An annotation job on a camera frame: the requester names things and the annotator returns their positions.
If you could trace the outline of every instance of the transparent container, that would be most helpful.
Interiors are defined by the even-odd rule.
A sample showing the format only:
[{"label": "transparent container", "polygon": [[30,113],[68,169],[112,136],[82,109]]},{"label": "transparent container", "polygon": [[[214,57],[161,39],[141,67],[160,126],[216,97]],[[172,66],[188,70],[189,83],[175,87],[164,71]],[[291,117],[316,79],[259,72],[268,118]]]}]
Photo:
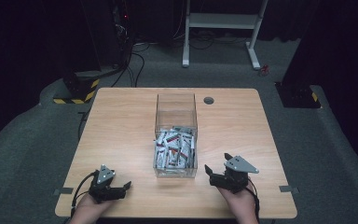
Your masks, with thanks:
[{"label": "transparent container", "polygon": [[153,167],[157,177],[195,177],[197,111],[194,93],[159,94]]}]

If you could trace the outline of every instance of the wooden table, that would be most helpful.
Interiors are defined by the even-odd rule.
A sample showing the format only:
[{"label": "wooden table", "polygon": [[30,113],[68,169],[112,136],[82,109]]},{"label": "wooden table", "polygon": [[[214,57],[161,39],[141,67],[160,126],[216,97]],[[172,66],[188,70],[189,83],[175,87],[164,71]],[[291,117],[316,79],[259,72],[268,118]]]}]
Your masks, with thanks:
[{"label": "wooden table", "polygon": [[[195,93],[199,129],[195,178],[156,178],[153,155],[159,93]],[[213,97],[214,103],[205,104],[205,97]],[[249,176],[257,187],[261,218],[296,216],[292,194],[280,191],[279,186],[288,183],[260,97],[252,89],[99,89],[64,187],[76,189],[86,175],[105,164],[116,171],[112,187],[128,181],[132,186],[104,217],[233,217],[204,170],[207,164],[222,174],[225,152],[241,155],[260,171]],[[88,190],[90,181],[79,192]],[[61,194],[58,216],[70,216],[72,198],[73,194]]]}]

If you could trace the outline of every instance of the hand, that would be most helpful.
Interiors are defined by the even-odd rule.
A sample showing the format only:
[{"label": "hand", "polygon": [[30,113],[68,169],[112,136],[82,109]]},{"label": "hand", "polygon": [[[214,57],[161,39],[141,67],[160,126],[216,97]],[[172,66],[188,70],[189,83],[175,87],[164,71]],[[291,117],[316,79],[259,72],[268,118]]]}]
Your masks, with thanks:
[{"label": "hand", "polygon": [[[252,185],[246,186],[253,191]],[[226,199],[228,208],[240,224],[256,224],[255,216],[255,199],[247,190],[242,190],[236,194],[231,193],[227,189],[217,188]]]},{"label": "hand", "polygon": [[91,195],[85,194],[80,200],[70,224],[91,224],[100,218],[115,201],[97,203]]}]

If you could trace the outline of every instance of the white metal stand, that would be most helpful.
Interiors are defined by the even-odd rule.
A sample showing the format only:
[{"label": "white metal stand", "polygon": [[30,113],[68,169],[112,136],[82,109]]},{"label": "white metal stand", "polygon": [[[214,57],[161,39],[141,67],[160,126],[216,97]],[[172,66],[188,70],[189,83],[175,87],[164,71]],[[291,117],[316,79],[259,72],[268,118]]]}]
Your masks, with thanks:
[{"label": "white metal stand", "polygon": [[260,69],[260,63],[255,55],[255,41],[257,39],[258,31],[260,30],[261,22],[264,17],[264,12],[269,0],[263,0],[260,11],[257,15],[239,15],[239,14],[213,14],[213,13],[190,13],[190,0],[187,0],[186,7],[186,34],[185,44],[183,49],[183,67],[189,67],[189,32],[190,27],[204,27],[204,28],[228,28],[228,29],[245,29],[252,30],[252,39],[246,42],[246,49],[252,61],[252,66],[255,70]]}]

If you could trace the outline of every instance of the gray carpet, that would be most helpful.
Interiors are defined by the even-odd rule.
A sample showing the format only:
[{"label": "gray carpet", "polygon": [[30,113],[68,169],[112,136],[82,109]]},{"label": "gray carpet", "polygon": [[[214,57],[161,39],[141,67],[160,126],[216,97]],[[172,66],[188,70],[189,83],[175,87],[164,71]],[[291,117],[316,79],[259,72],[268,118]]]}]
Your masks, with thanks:
[{"label": "gray carpet", "polygon": [[[182,48],[136,46],[134,50],[145,58],[138,87],[258,90],[289,184],[299,189],[293,195],[297,217],[276,223],[358,223],[358,157],[340,130],[323,89],[312,86],[323,108],[298,109],[284,108],[274,87],[274,82],[282,81],[298,41],[257,41],[257,56],[270,68],[268,76],[260,77],[250,64],[244,42],[228,44],[230,40],[215,42],[207,49],[190,49],[188,68],[182,67]],[[195,40],[191,44],[198,48],[208,45]],[[132,56],[130,68],[135,75],[141,65],[140,58]],[[98,88],[110,87],[117,78],[101,79]],[[46,86],[40,104],[17,116],[0,132],[0,223],[65,220],[55,215],[58,196],[53,191],[62,187],[76,151],[81,119],[78,112],[87,111],[92,102],[55,105],[52,97],[59,82]],[[126,72],[116,87],[129,86],[131,79]],[[132,222],[121,219],[114,223]],[[271,220],[262,219],[261,223]]]}]

